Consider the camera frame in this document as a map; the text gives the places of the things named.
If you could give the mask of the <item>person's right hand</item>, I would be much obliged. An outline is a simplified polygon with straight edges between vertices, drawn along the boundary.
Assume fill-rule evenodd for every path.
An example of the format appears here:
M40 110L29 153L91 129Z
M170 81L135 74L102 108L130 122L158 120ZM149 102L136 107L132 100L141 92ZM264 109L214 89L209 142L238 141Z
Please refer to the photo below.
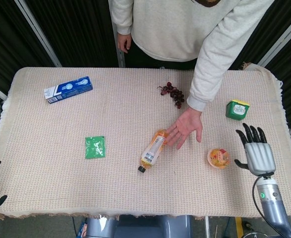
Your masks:
M126 54L128 53L131 47L131 42L132 42L131 34L122 35L120 33L117 33L117 47L122 52Z

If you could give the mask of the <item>person's left hand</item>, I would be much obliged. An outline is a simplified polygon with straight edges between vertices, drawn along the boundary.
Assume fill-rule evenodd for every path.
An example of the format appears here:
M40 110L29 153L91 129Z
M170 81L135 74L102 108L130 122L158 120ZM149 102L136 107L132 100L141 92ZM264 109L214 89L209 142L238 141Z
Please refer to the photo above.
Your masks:
M192 132L196 132L197 142L201 142L202 137L202 112L191 107L187 108L178 119L166 130L168 137L166 143L169 146L177 144L176 148L180 149L186 139Z

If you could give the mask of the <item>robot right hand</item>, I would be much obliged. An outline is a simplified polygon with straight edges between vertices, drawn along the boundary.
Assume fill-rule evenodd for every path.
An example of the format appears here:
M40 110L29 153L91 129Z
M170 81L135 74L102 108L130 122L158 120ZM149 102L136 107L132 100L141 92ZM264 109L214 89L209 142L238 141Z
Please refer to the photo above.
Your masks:
M245 149L247 163L241 163L240 160L234 159L235 164L245 170L249 170L253 175L259 177L272 176L276 171L276 164L273 152L265 133L260 127L248 126L242 124L245 133L241 130L236 130L240 136L243 147Z

